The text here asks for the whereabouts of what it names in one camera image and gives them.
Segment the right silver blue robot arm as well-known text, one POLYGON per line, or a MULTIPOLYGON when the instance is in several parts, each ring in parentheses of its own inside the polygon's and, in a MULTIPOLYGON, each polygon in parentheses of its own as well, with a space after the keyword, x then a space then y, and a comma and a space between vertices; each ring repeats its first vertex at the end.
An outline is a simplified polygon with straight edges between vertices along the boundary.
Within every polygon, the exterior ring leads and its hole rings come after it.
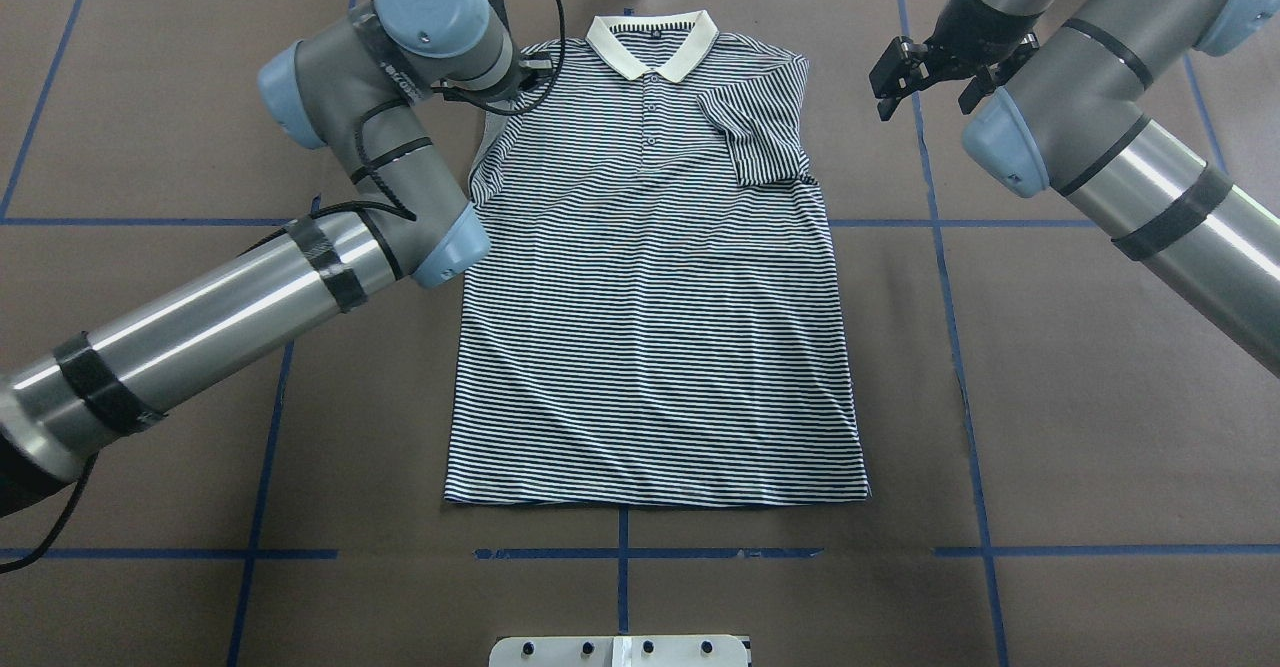
POLYGON ((963 82, 963 146, 1011 192, 1057 195, 1268 371, 1277 371, 1277 218, 1139 99, 1185 52, 1222 56, 1277 0, 948 0, 932 35, 870 70, 878 114, 963 82))

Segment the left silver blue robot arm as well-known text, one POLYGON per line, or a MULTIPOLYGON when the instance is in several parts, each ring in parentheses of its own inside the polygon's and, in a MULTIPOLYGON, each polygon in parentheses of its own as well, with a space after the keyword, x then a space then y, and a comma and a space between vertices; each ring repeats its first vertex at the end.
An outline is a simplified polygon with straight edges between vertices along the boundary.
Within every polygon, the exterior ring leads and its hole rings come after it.
POLYGON ((3 376, 3 513, 82 488, 101 449, 397 280, 431 288, 492 247, 413 108, 499 114, 556 84, 502 0, 367 0, 257 76, 273 120, 326 149, 357 197, 317 207, 211 271, 3 376))

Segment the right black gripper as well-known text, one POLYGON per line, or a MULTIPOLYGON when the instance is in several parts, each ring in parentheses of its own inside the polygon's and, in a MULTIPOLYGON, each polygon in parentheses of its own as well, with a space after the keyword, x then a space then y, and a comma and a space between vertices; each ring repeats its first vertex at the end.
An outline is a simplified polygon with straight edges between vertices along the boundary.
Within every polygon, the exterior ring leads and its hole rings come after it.
POLYGON ((957 97, 961 114, 973 114, 1038 51, 1037 35, 1028 32, 1011 52, 1010 26, 1010 15, 980 0, 948 0, 925 44, 892 38, 868 76, 879 120, 890 122, 904 99, 928 87, 925 70, 943 82, 973 76, 957 97))

